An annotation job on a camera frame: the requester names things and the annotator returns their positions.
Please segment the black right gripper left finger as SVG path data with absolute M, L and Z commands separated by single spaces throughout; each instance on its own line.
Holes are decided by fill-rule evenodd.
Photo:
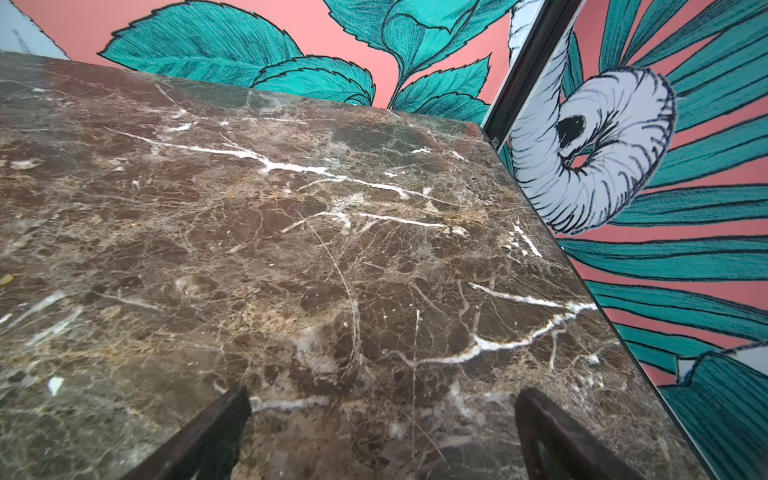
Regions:
M 229 479 L 251 414 L 247 388 L 230 389 L 122 478 Z

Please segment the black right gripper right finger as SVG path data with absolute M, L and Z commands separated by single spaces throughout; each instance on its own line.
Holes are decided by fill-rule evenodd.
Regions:
M 520 391 L 515 421 L 530 479 L 642 477 L 536 388 Z

